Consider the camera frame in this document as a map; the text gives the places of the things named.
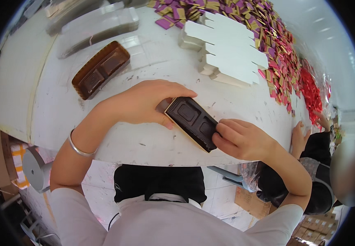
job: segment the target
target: stack of white boxes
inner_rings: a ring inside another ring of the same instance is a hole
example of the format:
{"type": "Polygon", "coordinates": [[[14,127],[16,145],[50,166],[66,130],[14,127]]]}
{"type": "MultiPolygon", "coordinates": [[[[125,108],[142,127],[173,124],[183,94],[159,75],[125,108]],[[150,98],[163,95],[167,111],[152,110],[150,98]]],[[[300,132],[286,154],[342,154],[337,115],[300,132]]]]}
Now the stack of white boxes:
{"type": "Polygon", "coordinates": [[[220,14],[205,12],[199,23],[187,21],[179,46],[199,53],[201,74],[239,87],[259,83],[258,69],[268,68],[268,58],[255,48],[253,32],[220,14]]]}

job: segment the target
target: brown plastic tray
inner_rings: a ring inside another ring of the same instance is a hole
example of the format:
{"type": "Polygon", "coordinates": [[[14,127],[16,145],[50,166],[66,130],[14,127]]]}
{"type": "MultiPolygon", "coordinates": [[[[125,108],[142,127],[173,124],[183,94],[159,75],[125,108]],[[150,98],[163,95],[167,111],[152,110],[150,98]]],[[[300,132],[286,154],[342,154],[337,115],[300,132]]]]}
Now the brown plastic tray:
{"type": "Polygon", "coordinates": [[[177,97],[164,111],[201,149],[210,152],[217,147],[212,141],[217,121],[190,97],[177,97]]]}
{"type": "Polygon", "coordinates": [[[130,54],[117,41],[113,41],[95,54],[76,73],[72,85],[83,100],[92,99],[129,63],[130,54]]]}

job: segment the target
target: white table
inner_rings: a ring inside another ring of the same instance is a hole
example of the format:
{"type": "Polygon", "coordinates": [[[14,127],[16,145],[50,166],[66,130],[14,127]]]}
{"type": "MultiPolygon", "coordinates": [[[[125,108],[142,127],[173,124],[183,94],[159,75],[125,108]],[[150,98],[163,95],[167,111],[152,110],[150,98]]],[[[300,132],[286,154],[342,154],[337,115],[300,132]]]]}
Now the white table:
{"type": "MultiPolygon", "coordinates": [[[[43,14],[39,11],[27,22],[43,28],[46,19],[39,17],[40,13],[43,14]]],[[[185,85],[198,93],[196,101],[216,121],[222,118],[239,118],[252,122],[287,150],[290,149],[292,128],[296,123],[303,120],[305,125],[310,124],[304,100],[299,99],[294,92],[291,99],[292,107],[296,111],[295,118],[287,113],[285,106],[279,106],[270,98],[267,83],[262,77],[259,85],[246,88],[212,81],[208,76],[198,73],[197,53],[179,48],[177,37],[180,29],[172,27],[164,30],[156,25],[154,21],[159,16],[151,8],[139,8],[137,13],[140,18],[137,31],[97,43],[66,59],[57,59],[59,37],[52,42],[51,47],[44,45],[48,56],[39,81],[27,81],[22,85],[25,88],[36,88],[33,100],[26,100],[21,108],[10,104],[1,96],[3,86],[8,82],[0,79],[0,106],[5,105],[0,107],[0,129],[32,144],[59,150],[69,132],[98,102],[125,91],[140,81],[150,79],[166,79],[185,85]],[[113,40],[118,40],[127,47],[131,53],[131,65],[122,74],[110,80],[92,100],[83,101],[72,87],[72,78],[94,54],[113,40]],[[138,43],[140,45],[130,47],[130,44],[138,43]],[[14,113],[1,116],[5,111],[14,113]],[[23,121],[11,121],[11,117],[27,119],[27,125],[23,121]]],[[[22,73],[25,72],[23,64],[12,63],[11,66],[17,67],[22,73]]],[[[3,68],[0,67],[0,74],[3,73],[3,68]]],[[[11,78],[10,83],[19,83],[20,76],[23,75],[11,78]]],[[[17,92],[17,96],[29,97],[29,91],[31,89],[17,92]]],[[[208,166],[245,162],[225,155],[220,150],[205,153],[180,130],[170,131],[155,123],[116,124],[106,135],[95,159],[151,166],[208,166]]]]}

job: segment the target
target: silver bangle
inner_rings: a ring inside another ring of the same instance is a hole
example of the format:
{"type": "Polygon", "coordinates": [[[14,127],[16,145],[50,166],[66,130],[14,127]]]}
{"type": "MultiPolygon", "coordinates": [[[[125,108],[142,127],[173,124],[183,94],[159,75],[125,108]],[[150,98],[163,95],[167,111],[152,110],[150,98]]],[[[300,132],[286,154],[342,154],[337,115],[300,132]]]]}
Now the silver bangle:
{"type": "Polygon", "coordinates": [[[70,142],[71,147],[75,150],[76,153],[78,153],[78,154],[81,155],[81,156],[84,156],[84,157],[91,157],[91,156],[93,156],[93,155],[97,152],[97,149],[98,149],[98,148],[97,148],[93,153],[86,153],[86,152],[81,151],[80,149],[78,149],[78,148],[74,145],[74,143],[72,142],[72,139],[71,139],[71,135],[72,135],[72,132],[73,132],[74,130],[75,130],[75,128],[72,129],[70,135],[68,136],[68,141],[70,142]]]}

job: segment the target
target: white shirt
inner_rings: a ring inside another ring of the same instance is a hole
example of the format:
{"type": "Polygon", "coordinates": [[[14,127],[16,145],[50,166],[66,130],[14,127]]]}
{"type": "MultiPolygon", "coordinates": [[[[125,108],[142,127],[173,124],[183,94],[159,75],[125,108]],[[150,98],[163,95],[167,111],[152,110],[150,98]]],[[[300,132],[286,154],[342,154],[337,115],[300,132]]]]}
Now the white shirt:
{"type": "Polygon", "coordinates": [[[288,204],[243,232],[189,203],[131,199],[122,201],[121,217],[106,231],[82,194],[53,190],[51,206],[62,245],[286,245],[303,215],[300,206],[288,204]]]}

